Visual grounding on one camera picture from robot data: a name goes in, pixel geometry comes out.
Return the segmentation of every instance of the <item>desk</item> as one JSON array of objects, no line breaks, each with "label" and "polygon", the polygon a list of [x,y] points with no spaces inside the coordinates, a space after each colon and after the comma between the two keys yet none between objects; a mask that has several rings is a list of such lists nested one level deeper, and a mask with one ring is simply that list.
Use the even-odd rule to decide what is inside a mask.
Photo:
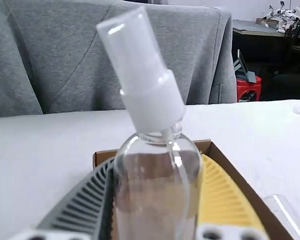
[{"label": "desk", "polygon": [[[300,214],[300,100],[189,105],[183,132],[212,139],[261,196]],[[92,171],[96,151],[134,132],[125,110],[0,118],[0,240],[34,228]]]},{"label": "desk", "polygon": [[233,20],[233,31],[241,35],[279,37],[283,38],[284,33],[277,32],[274,28],[267,28],[264,25],[257,24],[254,21]]}]

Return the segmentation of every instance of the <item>bottle neck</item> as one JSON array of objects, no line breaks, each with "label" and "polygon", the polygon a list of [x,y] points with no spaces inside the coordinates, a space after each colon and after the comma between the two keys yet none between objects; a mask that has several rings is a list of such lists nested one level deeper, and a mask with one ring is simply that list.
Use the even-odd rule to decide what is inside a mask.
[{"label": "bottle neck", "polygon": [[169,132],[172,140],[180,138],[182,133],[181,120],[177,121],[173,126],[161,132],[138,133],[139,138],[150,144],[166,144],[165,133]]}]

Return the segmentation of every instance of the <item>bottle cap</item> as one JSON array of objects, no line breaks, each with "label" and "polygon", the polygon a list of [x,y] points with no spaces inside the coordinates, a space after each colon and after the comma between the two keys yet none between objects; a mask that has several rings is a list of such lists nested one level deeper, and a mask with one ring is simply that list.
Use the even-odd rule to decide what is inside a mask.
[{"label": "bottle cap", "polygon": [[137,132],[161,132],[179,121],[185,105],[174,74],[163,61],[145,7],[96,28]]}]

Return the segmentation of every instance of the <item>red object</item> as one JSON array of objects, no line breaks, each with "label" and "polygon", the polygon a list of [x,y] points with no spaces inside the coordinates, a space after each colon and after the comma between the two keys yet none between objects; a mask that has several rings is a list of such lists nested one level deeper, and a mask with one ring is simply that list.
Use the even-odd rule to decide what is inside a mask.
[{"label": "red object", "polygon": [[261,93],[261,78],[255,76],[256,83],[236,79],[236,92],[238,102],[259,101]]}]

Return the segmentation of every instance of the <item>wall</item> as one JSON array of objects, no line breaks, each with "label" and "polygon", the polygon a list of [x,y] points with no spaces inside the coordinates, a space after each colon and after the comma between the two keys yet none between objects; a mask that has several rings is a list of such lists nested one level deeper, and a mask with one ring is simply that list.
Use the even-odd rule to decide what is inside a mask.
[{"label": "wall", "polygon": [[[280,0],[167,0],[170,5],[211,6],[228,9],[233,19],[255,21],[270,12],[269,5],[274,9],[280,7]],[[290,0],[285,0],[285,8],[289,9]],[[292,0],[291,8],[300,5],[300,0]]]}]

